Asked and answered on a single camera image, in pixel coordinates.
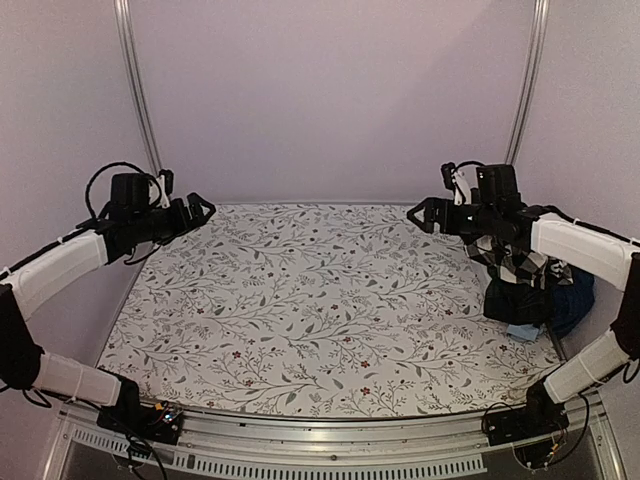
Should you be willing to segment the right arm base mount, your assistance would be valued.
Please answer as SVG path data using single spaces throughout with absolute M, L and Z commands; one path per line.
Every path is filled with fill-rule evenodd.
M 562 409 L 550 417 L 537 417 L 526 407 L 513 408 L 505 403 L 491 405 L 481 418 L 481 431 L 490 446 L 550 435 L 568 427 L 569 419 Z

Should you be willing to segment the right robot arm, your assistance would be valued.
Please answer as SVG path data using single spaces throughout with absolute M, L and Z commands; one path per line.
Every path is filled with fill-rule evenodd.
M 470 187 L 453 163 L 442 166 L 451 199 L 427 197 L 407 218 L 426 233 L 493 236 L 588 272 L 614 286 L 623 298 L 609 329 L 526 393 L 517 427 L 537 436 L 566 401 L 639 358 L 639 243 L 570 219 L 553 206 L 527 206 L 509 164 L 476 166 Z

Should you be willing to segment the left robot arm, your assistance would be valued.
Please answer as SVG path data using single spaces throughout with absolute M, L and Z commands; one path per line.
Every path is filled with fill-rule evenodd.
M 1 273 L 1 380 L 7 389 L 56 393 L 110 407 L 111 419 L 128 434 L 148 426 L 148 412 L 121 396 L 116 375 L 45 351 L 27 323 L 48 300 L 85 275 L 118 260 L 133 264 L 141 244 L 170 244 L 202 226 L 215 214 L 214 204 L 197 193 L 172 195 L 174 175 L 153 176 L 126 162 L 111 178 L 110 198 L 101 210 L 69 234 Z

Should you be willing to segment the black white checkered shirt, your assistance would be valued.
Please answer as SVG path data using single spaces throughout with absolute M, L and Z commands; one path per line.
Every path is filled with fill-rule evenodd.
M 567 262 L 518 248 L 497 237 L 464 238 L 464 248 L 467 256 L 484 265 L 494 280 L 539 290 L 573 284 L 573 273 Z

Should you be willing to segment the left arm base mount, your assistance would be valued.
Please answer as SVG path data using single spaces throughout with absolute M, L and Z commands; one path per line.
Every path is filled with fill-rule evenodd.
M 97 425 L 118 433 L 135 433 L 147 441 L 176 445 L 184 423 L 183 412 L 166 402 L 145 406 L 137 401 L 100 409 Z

